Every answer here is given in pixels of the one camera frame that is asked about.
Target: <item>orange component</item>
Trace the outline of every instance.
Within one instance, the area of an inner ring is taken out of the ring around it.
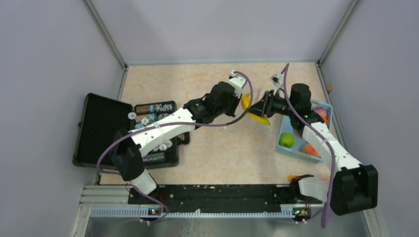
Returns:
[[[320,117],[322,117],[322,119],[325,121],[325,123],[327,123],[327,117],[321,116],[321,115],[320,115]]]

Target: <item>white poker chip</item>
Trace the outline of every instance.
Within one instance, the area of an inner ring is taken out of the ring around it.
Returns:
[[[149,123],[150,121],[148,120],[148,118],[146,118],[146,117],[144,117],[144,118],[142,118],[141,119],[141,123],[143,124],[143,125],[148,125],[148,123]]]
[[[171,142],[171,140],[168,140],[167,142],[165,142],[165,144],[168,148],[173,146],[173,142]]]
[[[134,120],[135,117],[137,117],[137,114],[135,112],[131,112],[131,113],[128,114],[128,119],[130,119],[130,120]]]
[[[168,146],[166,145],[166,144],[160,144],[159,145],[159,149],[160,149],[160,151],[165,151],[165,150],[167,150],[168,149]]]

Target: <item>red fruit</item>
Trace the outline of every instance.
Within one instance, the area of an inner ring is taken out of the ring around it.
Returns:
[[[315,157],[320,157],[319,154],[317,153],[317,151],[314,149],[314,147],[310,144],[310,143],[306,143],[303,147],[302,147],[302,152],[315,156]]]

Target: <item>black case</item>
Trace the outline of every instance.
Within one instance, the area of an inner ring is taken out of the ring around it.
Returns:
[[[135,108],[154,104],[172,104],[173,107],[170,111],[153,112],[154,114],[171,114],[176,111],[174,101],[136,105]],[[100,155],[113,143],[117,130],[122,127],[127,130],[134,129],[135,120],[128,118],[130,112],[134,112],[130,104],[89,93],[84,100],[82,120],[79,122],[79,135],[73,155],[73,164],[80,167],[96,167]],[[164,153],[166,159],[161,162],[144,163],[147,169],[179,164],[178,146],[189,143],[189,132],[172,138],[171,141],[173,146],[166,151],[149,152],[149,154]],[[103,159],[101,167],[116,169],[108,155]]]

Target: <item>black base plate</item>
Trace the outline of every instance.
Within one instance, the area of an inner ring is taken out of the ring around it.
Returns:
[[[128,204],[155,204],[130,189]],[[281,185],[160,185],[149,194],[171,212],[257,213],[280,212],[281,204],[305,203],[296,200],[289,186]],[[311,204],[321,203],[310,198]]]

